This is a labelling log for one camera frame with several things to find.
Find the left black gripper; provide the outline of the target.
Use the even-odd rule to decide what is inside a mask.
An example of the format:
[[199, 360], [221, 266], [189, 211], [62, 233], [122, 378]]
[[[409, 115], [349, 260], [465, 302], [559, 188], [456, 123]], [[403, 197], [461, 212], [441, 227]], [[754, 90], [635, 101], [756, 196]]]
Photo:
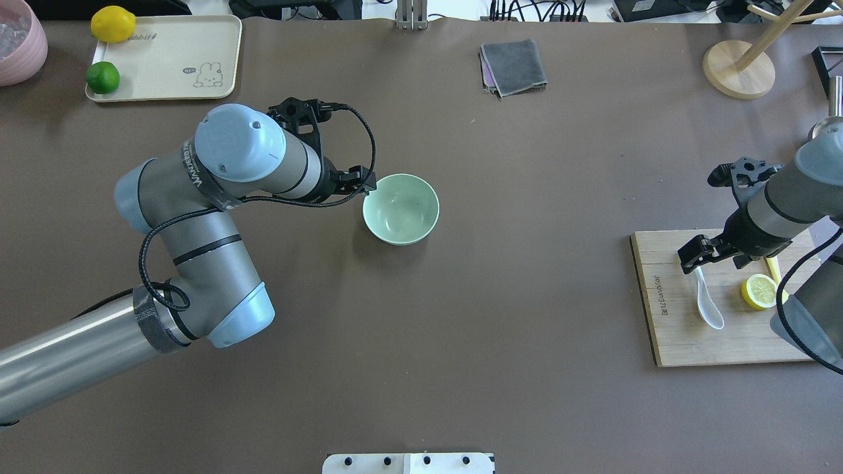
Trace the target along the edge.
[[324, 158], [322, 173], [319, 181], [319, 202], [325, 202], [334, 196], [354, 196], [371, 192], [371, 186], [376, 186], [377, 177], [374, 171], [365, 166], [352, 166], [348, 171], [335, 168], [333, 162]]

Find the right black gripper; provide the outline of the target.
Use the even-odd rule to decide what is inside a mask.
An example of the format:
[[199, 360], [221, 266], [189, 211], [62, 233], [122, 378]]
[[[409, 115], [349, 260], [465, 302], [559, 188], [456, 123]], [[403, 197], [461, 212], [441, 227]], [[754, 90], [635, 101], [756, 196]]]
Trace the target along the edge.
[[779, 254], [791, 243], [792, 239], [762, 231], [747, 211], [736, 211], [726, 220], [722, 233], [714, 238], [695, 235], [678, 249], [678, 258], [683, 274], [729, 257], [735, 258], [735, 267], [740, 269], [752, 260]]

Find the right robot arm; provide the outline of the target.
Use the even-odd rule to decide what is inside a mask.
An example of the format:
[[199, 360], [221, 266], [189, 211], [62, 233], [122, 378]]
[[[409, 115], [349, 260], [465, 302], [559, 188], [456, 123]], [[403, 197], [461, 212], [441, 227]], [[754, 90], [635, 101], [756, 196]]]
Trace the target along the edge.
[[[731, 187], [738, 209], [722, 233], [695, 235], [678, 249], [684, 273], [732, 259], [735, 267], [775, 256], [821, 219], [841, 224], [841, 131], [822, 133], [801, 146], [788, 165], [741, 158], [714, 168], [713, 187]], [[771, 329], [778, 336], [834, 372], [841, 372], [841, 249], [788, 299], [776, 304]]]

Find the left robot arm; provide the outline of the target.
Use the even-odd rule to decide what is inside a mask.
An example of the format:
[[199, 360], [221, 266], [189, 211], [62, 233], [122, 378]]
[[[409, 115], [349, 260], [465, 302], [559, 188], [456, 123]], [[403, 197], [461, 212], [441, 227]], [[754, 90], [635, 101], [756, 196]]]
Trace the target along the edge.
[[228, 348], [275, 317], [230, 213], [250, 202], [328, 208], [376, 189], [375, 159], [340, 171], [319, 124], [351, 105], [288, 98], [268, 111], [224, 104], [177, 150], [115, 185], [115, 206], [144, 235], [140, 283], [2, 351], [2, 429], [126, 370], [205, 338]]

